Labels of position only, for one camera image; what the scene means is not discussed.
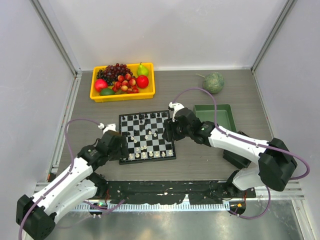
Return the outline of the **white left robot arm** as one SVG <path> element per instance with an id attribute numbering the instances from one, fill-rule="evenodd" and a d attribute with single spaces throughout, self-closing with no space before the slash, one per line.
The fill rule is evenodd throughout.
<path id="1" fill-rule="evenodd" d="M 81 149 L 70 166 L 39 192 L 21 196 L 16 205 L 19 233 L 44 240 L 60 219 L 78 204 L 90 198 L 102 199 L 108 184 L 96 173 L 108 161 L 128 157 L 126 139 L 111 129 L 95 145 Z"/>

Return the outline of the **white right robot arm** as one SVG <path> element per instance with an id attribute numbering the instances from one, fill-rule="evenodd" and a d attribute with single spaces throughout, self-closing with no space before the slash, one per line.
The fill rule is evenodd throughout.
<path id="1" fill-rule="evenodd" d="M 245 190 L 260 186 L 282 192 L 297 168 L 286 145 L 279 139 L 258 140 L 232 132 L 211 121 L 201 121 L 180 103 L 170 103 L 172 117 L 164 122 L 163 138 L 168 142 L 189 137 L 199 145 L 229 151 L 256 164 L 255 168 L 233 173 L 227 193 L 238 197 Z"/>

